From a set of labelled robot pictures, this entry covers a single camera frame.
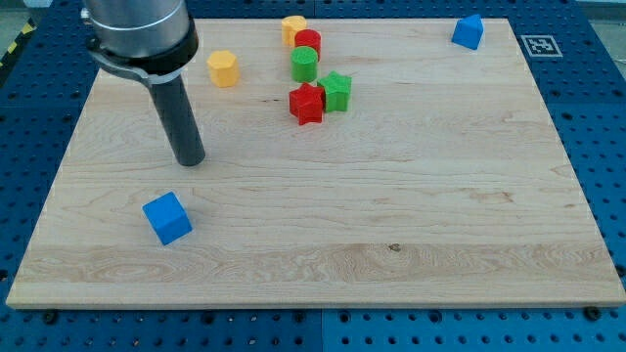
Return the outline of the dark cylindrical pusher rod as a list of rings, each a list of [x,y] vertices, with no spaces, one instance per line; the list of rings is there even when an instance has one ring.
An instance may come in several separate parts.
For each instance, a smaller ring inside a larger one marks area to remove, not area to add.
[[[205,149],[182,77],[153,85],[149,92],[177,162],[183,166],[200,164]]]

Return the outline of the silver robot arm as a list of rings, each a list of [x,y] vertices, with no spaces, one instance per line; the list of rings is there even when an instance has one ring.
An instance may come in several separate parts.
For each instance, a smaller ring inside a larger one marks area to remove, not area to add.
[[[194,166],[205,149],[181,77],[199,38],[185,0],[84,0],[93,27],[86,47],[104,71],[144,85],[177,162]]]

